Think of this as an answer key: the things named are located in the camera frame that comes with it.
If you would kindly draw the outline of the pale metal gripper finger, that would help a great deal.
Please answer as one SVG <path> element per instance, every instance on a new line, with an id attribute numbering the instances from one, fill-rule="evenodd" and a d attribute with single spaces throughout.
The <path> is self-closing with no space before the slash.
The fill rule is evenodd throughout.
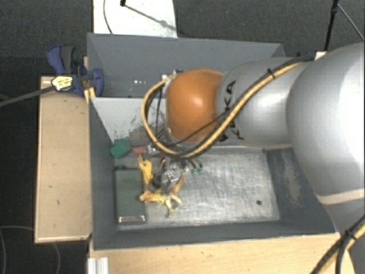
<path id="1" fill-rule="evenodd" d="M 177 171 L 167 171 L 167 186 L 166 192 L 170 194 L 177 183 Z"/>

